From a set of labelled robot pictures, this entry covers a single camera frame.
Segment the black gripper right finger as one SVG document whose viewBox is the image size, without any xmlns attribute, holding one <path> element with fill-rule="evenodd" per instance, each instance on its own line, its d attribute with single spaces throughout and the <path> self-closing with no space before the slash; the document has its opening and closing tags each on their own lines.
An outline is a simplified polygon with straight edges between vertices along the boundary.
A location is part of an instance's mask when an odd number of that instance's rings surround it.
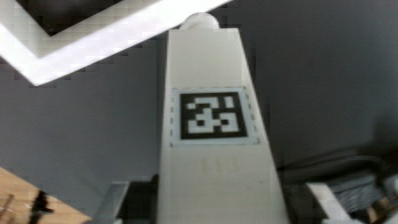
<svg viewBox="0 0 398 224">
<path fill-rule="evenodd" d="M 348 215 L 325 182 L 291 184 L 282 190 L 291 224 L 362 224 Z"/>
</svg>

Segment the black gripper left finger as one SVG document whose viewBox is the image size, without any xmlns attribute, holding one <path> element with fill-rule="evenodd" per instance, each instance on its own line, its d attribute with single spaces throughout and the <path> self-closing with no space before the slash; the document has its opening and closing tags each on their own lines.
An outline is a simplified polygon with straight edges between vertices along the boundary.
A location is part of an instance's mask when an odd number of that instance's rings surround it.
<svg viewBox="0 0 398 224">
<path fill-rule="evenodd" d="M 115 182 L 87 224 L 156 224 L 158 176 Z"/>
</svg>

